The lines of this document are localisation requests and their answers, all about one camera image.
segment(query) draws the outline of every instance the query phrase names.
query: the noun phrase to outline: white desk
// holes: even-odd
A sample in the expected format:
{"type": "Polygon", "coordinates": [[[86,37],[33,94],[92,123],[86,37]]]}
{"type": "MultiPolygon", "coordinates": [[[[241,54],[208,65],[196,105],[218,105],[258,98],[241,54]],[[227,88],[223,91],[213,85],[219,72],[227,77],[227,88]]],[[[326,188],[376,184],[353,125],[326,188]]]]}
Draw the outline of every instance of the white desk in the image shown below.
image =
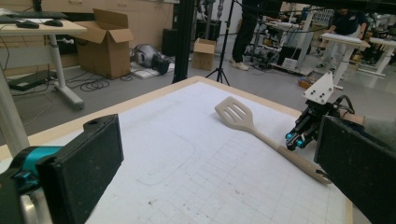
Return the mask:
{"type": "Polygon", "coordinates": [[[31,142],[64,145],[85,121],[120,114],[124,161],[87,223],[351,223],[351,204],[335,185],[320,184],[252,134],[221,123],[214,107],[228,96],[282,144],[300,114],[192,77],[35,134],[31,142]]]}
{"type": "Polygon", "coordinates": [[[375,68],[376,68],[375,71],[370,71],[363,68],[358,68],[358,70],[362,72],[371,73],[377,76],[385,77],[386,75],[382,74],[382,71],[384,71],[385,66],[388,65],[393,55],[393,51],[396,49],[396,41],[370,37],[370,42],[384,46],[385,47],[383,49],[384,53],[382,53],[381,58],[375,64],[375,68]]]}
{"type": "Polygon", "coordinates": [[[74,106],[80,109],[84,107],[84,102],[65,84],[64,70],[55,35],[79,34],[85,32],[86,28],[71,21],[62,22],[63,27],[40,24],[39,29],[22,29],[15,24],[0,25],[0,36],[49,35],[50,40],[50,45],[43,47],[0,49],[0,128],[12,155],[29,147],[29,142],[3,73],[5,67],[15,68],[55,63],[58,77],[55,88],[66,96],[74,106]]]}
{"type": "Polygon", "coordinates": [[[333,41],[333,42],[337,42],[337,43],[346,45],[346,50],[343,54],[343,58],[342,58],[340,64],[338,65],[337,69],[335,70],[335,72],[333,74],[333,78],[332,78],[333,85],[335,87],[337,87],[338,89],[343,89],[342,87],[338,86],[338,82],[340,81],[341,76],[347,70],[347,66],[349,65],[349,59],[353,53],[353,50],[358,49],[358,48],[370,48],[370,45],[365,41],[361,41],[360,43],[348,41],[348,40],[346,40],[346,37],[343,35],[325,34],[325,35],[322,35],[321,37],[322,37],[322,39],[325,39],[328,41],[333,41]]]}

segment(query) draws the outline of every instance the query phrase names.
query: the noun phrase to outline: person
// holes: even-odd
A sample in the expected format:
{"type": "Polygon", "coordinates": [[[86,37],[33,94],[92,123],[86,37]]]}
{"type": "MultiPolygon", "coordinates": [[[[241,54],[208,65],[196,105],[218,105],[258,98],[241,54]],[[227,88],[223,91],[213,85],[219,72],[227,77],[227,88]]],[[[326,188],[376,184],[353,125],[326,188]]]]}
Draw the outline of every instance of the person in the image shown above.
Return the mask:
{"type": "Polygon", "coordinates": [[[233,43],[233,58],[231,59],[233,67],[242,71],[248,70],[243,62],[243,54],[254,35],[260,11],[259,3],[260,0],[242,0],[242,23],[233,43]]]}
{"type": "MultiPolygon", "coordinates": [[[[366,16],[359,11],[351,11],[347,8],[337,8],[332,18],[332,25],[325,33],[345,36],[355,36],[359,25],[361,26],[358,32],[357,38],[363,39],[364,31],[367,27],[366,16]]],[[[317,68],[323,68],[330,62],[330,70],[335,72],[338,64],[341,62],[342,55],[346,50],[347,46],[342,43],[330,41],[323,54],[321,62],[317,65],[317,68]]]]}
{"type": "Polygon", "coordinates": [[[372,116],[360,116],[350,114],[346,110],[340,110],[340,117],[362,125],[366,133],[386,143],[396,152],[396,118],[381,119],[372,116]]]}

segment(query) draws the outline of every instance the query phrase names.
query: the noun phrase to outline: spatula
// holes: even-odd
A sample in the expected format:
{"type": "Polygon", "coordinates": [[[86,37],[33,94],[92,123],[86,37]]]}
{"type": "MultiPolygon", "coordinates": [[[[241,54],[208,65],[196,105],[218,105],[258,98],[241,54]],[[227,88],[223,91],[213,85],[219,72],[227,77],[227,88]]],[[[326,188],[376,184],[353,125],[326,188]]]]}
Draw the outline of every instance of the spatula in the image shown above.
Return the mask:
{"type": "Polygon", "coordinates": [[[221,120],[229,128],[252,133],[261,139],[265,144],[275,149],[283,157],[291,161],[291,163],[299,167],[308,175],[314,177],[320,183],[332,183],[332,181],[327,177],[326,173],[324,173],[312,161],[308,161],[305,158],[295,154],[294,152],[281,146],[278,142],[259,132],[253,124],[253,115],[251,110],[241,102],[237,101],[235,98],[231,96],[228,97],[220,104],[216,105],[215,109],[221,117],[221,120]]]}

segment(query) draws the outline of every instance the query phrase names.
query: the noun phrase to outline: gray floor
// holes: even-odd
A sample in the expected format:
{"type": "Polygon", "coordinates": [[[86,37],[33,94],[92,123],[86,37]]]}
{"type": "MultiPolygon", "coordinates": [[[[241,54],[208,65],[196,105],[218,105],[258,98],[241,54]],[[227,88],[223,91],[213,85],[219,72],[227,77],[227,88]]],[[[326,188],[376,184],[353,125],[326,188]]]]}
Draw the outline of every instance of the gray floor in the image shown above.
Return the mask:
{"type": "MultiPolygon", "coordinates": [[[[233,41],[234,36],[230,36],[225,54],[227,61],[223,63],[224,73],[232,87],[300,111],[306,108],[305,99],[302,97],[304,89],[298,86],[298,76],[278,70],[260,71],[250,68],[248,72],[243,72],[232,68],[228,60],[231,58],[233,41]]],[[[219,66],[221,47],[222,43],[219,42],[216,49],[214,69],[219,66]]],[[[314,65],[318,58],[308,55],[307,61],[314,65]]],[[[72,79],[85,73],[79,67],[67,68],[64,72],[66,79],[72,79]]],[[[210,72],[189,68],[188,76],[204,77],[210,72]]],[[[358,114],[394,117],[396,114],[396,67],[387,67],[385,73],[387,74],[386,77],[376,77],[353,70],[347,71],[344,80],[339,83],[344,87],[344,90],[335,91],[331,101],[344,94],[349,96],[358,114]]],[[[170,85],[173,75],[173,72],[170,72],[165,76],[148,79],[133,77],[130,81],[107,80],[109,86],[96,91],[82,91],[80,88],[75,88],[73,91],[85,102],[83,110],[73,109],[65,99],[60,97],[59,92],[53,91],[53,85],[49,85],[46,91],[14,97],[14,100],[26,132],[31,135],[170,85]]],[[[88,73],[76,79],[86,79],[91,76],[92,74],[88,73]]],[[[217,73],[210,78],[215,80],[216,77],[217,73]]],[[[36,91],[42,89],[45,89],[45,87],[37,87],[36,91]]],[[[3,145],[4,139],[2,139],[2,136],[0,137],[0,145],[3,145]]],[[[359,211],[356,212],[355,223],[368,223],[362,215],[359,215],[359,211]]]]}

